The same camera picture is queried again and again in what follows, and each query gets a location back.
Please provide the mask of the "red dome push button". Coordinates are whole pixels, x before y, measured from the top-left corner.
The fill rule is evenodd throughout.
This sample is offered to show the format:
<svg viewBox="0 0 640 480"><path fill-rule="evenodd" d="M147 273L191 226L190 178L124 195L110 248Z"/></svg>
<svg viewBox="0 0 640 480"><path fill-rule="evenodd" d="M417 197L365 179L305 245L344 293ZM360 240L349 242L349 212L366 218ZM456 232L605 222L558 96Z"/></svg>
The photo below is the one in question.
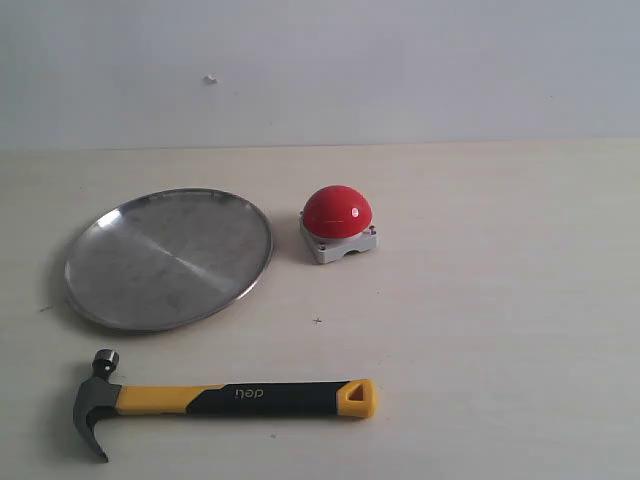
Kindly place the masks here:
<svg viewBox="0 0 640 480"><path fill-rule="evenodd" d="M316 191L300 212L299 226L318 264L341 260L378 246L373 211L358 190L330 185Z"/></svg>

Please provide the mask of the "yellow black claw hammer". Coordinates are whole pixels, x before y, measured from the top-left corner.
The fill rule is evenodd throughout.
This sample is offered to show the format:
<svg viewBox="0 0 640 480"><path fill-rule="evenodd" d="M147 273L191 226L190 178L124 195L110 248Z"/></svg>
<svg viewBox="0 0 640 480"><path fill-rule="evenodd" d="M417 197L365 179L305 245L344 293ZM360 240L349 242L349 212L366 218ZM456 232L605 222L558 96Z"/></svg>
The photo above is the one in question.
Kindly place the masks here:
<svg viewBox="0 0 640 480"><path fill-rule="evenodd" d="M370 418L378 406L370 379L337 382L229 383L207 386L122 386L110 382L119 355L102 349L77 391L73 424L102 462L108 456L95 436L98 421L116 416Z"/></svg>

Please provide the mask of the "round stainless steel plate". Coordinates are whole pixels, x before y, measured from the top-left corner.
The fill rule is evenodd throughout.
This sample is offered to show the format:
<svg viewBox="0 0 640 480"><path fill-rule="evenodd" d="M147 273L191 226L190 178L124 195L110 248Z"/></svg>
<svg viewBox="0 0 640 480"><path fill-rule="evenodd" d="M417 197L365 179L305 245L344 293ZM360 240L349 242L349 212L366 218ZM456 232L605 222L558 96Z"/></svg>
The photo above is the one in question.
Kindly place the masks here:
<svg viewBox="0 0 640 480"><path fill-rule="evenodd" d="M249 293L273 247L265 214L236 194L155 192L109 210L74 239L64 259L65 294L101 327L168 331Z"/></svg>

